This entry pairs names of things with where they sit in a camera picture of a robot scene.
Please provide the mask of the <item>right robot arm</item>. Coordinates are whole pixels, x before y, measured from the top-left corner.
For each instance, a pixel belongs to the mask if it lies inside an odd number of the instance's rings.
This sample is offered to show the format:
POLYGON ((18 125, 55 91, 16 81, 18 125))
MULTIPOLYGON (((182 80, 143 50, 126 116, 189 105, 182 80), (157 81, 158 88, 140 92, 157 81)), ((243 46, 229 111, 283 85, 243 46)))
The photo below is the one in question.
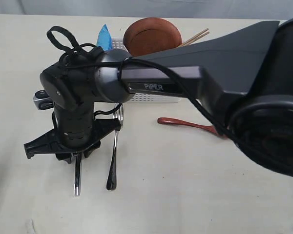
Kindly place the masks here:
POLYGON ((97 118, 94 103, 122 105, 145 93, 187 98, 253 162, 293 177, 293 19, 139 57, 95 45, 86 51, 60 26, 47 37, 63 51, 40 75, 54 127, 24 145, 28 158, 89 154, 121 127, 97 118))

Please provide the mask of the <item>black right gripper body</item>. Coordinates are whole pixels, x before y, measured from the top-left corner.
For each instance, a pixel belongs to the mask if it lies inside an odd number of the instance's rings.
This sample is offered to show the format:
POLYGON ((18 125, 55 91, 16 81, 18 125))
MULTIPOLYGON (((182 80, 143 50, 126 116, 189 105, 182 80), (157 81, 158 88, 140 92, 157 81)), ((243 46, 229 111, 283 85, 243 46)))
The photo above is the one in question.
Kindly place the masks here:
POLYGON ((115 130, 120 130, 120 122, 116 118, 96 119, 90 133, 68 134, 60 138, 60 131, 52 129, 37 139, 24 144, 28 159, 41 154, 75 154, 82 153, 96 142, 115 130))

